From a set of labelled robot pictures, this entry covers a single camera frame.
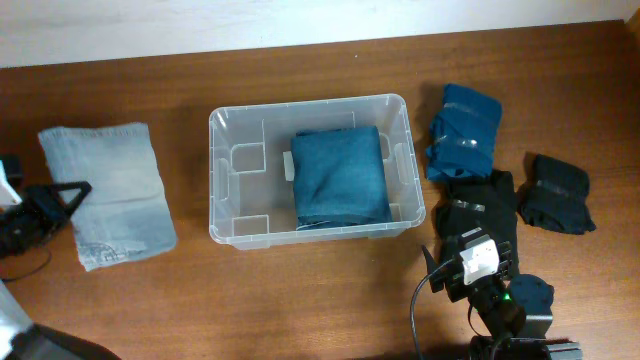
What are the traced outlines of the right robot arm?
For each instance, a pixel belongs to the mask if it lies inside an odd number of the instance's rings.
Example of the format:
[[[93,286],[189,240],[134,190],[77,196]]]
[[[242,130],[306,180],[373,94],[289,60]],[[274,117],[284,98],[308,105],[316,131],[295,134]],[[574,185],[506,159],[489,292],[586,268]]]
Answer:
[[[448,237],[434,258],[421,248],[426,276],[414,291],[417,299],[428,285],[432,292],[445,291],[450,302],[465,300],[489,332],[491,343],[510,340],[543,340],[553,321],[555,289],[543,279],[515,271],[515,251],[482,227]]]

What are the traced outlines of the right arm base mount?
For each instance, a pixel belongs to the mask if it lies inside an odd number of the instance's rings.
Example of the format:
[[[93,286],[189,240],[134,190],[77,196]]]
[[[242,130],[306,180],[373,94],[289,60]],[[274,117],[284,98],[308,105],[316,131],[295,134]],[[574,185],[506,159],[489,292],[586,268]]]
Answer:
[[[513,338],[493,350],[493,340],[474,337],[469,346],[468,360],[583,360],[578,342],[568,339]]]

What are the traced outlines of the dark blue jeans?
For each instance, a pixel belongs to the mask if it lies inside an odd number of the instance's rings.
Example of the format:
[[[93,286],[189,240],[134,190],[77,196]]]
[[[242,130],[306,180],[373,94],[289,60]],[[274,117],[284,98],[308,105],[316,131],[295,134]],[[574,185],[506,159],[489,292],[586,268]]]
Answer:
[[[376,127],[300,131],[291,154],[299,230],[393,220]]]

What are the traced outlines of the large black garment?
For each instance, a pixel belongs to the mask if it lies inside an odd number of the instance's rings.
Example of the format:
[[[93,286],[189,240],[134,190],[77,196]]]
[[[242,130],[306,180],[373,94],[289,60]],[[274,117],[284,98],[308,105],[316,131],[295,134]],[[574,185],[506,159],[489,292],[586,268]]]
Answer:
[[[512,264],[506,278],[511,280],[517,276],[518,198],[512,174],[493,170],[486,178],[456,179],[445,185],[445,194],[446,201],[435,210],[435,228],[439,237],[445,240],[480,226],[497,244],[510,244]]]

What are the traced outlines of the teal taped garment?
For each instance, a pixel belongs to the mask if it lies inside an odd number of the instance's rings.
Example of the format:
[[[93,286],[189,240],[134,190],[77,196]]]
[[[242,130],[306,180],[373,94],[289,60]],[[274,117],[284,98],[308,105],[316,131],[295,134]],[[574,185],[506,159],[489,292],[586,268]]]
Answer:
[[[448,182],[490,176],[503,115],[501,103],[452,83],[444,87],[442,103],[429,126],[433,143],[426,149],[427,179]]]

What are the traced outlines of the light blue jeans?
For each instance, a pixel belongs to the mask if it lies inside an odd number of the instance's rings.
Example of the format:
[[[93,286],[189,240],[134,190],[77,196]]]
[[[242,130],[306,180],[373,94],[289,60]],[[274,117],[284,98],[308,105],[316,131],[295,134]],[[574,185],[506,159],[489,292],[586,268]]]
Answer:
[[[56,183],[92,190],[72,215],[86,271],[172,250],[177,234],[144,123],[103,128],[56,127],[38,134]]]

